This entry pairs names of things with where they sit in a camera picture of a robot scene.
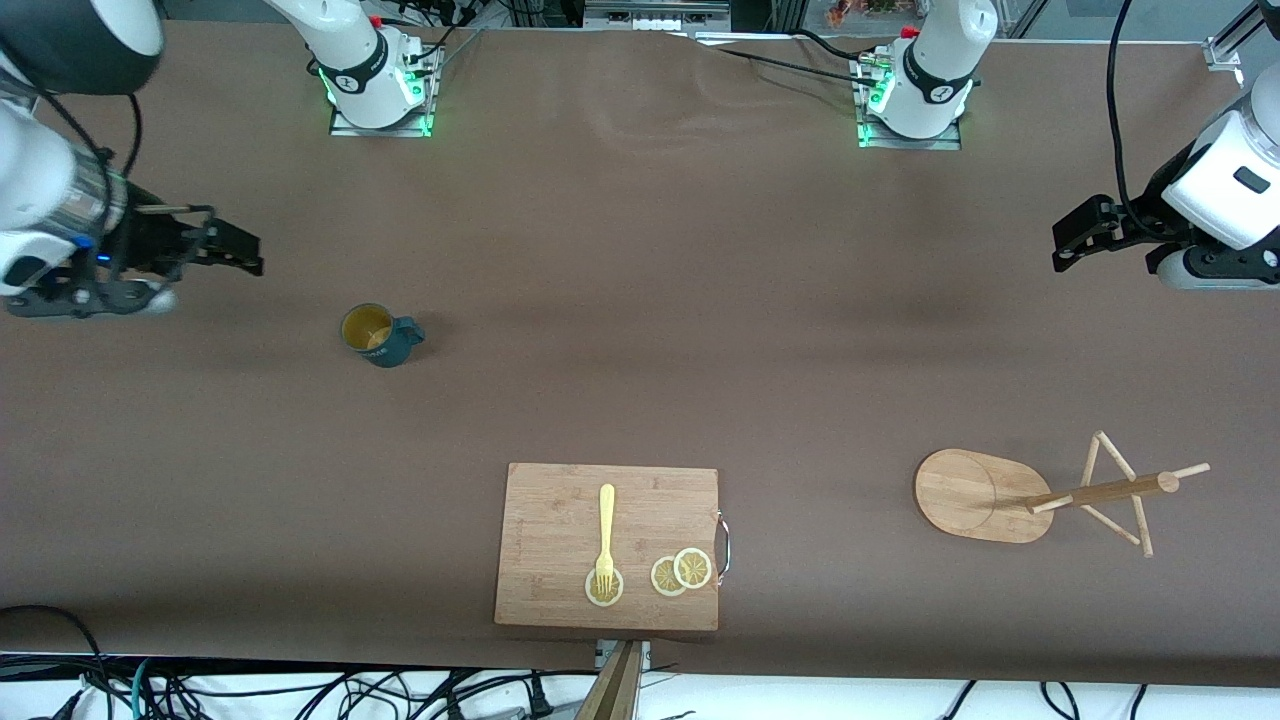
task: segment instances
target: round wooden base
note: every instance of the round wooden base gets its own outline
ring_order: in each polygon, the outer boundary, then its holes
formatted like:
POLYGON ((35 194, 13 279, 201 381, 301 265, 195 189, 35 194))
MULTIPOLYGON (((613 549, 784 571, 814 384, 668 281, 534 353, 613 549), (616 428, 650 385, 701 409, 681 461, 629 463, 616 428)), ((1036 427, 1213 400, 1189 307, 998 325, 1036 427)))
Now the round wooden base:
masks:
POLYGON ((940 450, 915 473, 920 511, 937 529, 964 538, 1039 539, 1053 512, 1032 515, 1023 502, 1047 492, 1044 478, 1027 465, 968 450, 940 450))

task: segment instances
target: wooden fork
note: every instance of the wooden fork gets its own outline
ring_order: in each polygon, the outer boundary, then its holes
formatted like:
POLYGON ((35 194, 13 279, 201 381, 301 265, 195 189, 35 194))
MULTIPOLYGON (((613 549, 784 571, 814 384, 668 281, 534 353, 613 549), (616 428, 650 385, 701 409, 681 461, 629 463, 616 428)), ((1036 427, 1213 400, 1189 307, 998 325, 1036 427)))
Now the wooden fork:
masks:
POLYGON ((600 486, 600 555, 595 559, 595 596, 608 597, 617 584, 613 579, 613 556, 609 539, 613 536, 613 486, 600 486))

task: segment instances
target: mug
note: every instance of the mug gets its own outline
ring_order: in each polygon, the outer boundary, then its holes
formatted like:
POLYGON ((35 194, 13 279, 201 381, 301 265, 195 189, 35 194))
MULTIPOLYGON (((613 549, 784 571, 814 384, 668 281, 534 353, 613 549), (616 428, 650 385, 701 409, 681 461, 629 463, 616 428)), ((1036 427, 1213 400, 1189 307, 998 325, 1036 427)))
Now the mug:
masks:
POLYGON ((426 333, 413 318, 396 318, 390 310, 374 302, 348 310, 339 334, 347 347, 379 368, 394 368, 408 360, 413 346, 426 340, 426 333))

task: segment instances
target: lemon slice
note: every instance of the lemon slice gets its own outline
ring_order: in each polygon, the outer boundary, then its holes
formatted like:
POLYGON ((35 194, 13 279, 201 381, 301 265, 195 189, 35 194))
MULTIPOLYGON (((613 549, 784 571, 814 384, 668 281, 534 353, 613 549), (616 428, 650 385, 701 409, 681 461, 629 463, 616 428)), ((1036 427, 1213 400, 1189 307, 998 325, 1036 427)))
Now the lemon slice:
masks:
POLYGON ((591 601, 591 605, 599 605, 600 607, 608 607, 622 597, 622 573, 614 568, 613 570, 613 592, 605 596, 595 594, 595 568, 586 574, 586 582, 582 584, 582 589, 586 592, 586 600, 591 601))
POLYGON ((653 570, 649 570, 649 582, 653 583, 653 589, 667 597, 676 597, 677 594, 685 592, 685 585, 680 584, 680 580, 676 579, 675 555, 659 557, 658 561, 653 564, 653 570))
POLYGON ((712 559, 696 547, 686 547, 677 552, 672 564, 676 569, 676 580, 691 591, 712 579, 712 559))

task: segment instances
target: cutting board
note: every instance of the cutting board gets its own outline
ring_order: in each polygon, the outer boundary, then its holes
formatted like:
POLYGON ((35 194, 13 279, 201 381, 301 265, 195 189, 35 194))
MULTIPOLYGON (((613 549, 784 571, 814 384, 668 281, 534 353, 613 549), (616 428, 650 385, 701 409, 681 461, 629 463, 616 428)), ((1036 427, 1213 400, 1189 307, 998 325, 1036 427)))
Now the cutting board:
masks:
POLYGON ((663 556, 696 547, 713 559, 719 471, 692 468, 512 462, 498 561, 499 625, 617 630, 714 630, 716 578, 677 597, 649 582, 663 556), (608 607, 584 584, 600 552, 600 486, 617 488, 612 555, 622 597, 608 607))

